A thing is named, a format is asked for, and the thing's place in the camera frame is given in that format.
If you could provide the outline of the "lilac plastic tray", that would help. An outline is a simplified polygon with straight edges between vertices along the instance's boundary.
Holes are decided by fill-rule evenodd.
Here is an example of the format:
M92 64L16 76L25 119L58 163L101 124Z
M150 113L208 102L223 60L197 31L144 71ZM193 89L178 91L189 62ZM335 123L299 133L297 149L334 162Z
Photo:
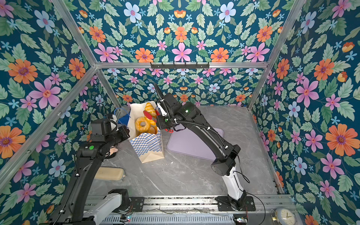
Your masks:
M196 158L215 160L212 150L191 130L182 125L176 126L169 138L167 149L171 152L180 153Z

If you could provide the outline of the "round sugared bread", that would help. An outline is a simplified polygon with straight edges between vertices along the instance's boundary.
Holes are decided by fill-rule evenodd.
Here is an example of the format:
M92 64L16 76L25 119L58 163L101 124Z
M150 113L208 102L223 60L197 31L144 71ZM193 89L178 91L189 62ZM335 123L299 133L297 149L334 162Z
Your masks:
M147 133L150 133L150 134L157 134L157 128L156 128L156 127L151 126L151 127L148 129Z

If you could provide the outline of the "blue checkered paper bag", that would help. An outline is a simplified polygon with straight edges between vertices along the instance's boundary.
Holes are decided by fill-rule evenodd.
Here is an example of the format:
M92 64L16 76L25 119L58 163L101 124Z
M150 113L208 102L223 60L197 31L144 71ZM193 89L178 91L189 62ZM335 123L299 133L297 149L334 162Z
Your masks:
M157 110L154 101L146 103L151 103L155 110ZM127 124L130 131L130 144L132 145L136 155L139 157L141 163L148 163L165 158L160 128L156 126L156 134L150 134L147 132L140 133L135 128L136 119L139 117L145 117L143 111L146 103L134 103L130 105L130 119Z

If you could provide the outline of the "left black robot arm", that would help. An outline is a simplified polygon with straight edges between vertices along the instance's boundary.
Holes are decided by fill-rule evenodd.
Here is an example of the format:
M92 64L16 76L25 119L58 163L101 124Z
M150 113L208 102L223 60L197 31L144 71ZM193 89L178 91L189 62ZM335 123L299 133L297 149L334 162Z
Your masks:
M113 189L98 204L85 211L85 203L92 182L110 148L129 139L126 126L113 131L101 131L93 135L91 142L85 143L77 153L76 168L70 183L64 191L59 205L54 209L47 225L99 225L115 211L130 208L130 198L126 189Z

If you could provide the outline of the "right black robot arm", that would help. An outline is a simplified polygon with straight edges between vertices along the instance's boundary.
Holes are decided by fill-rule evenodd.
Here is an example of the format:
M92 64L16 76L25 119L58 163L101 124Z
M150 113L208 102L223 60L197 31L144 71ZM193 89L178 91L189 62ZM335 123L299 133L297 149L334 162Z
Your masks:
M157 106L160 110L157 126L163 130L176 131L176 127L182 125L198 136L215 155L211 168L222 177L231 208L236 211L242 209L247 193L236 174L236 158L239 156L240 146L221 137L193 103L182 105L172 94L163 95L161 91L157 91L157 95Z

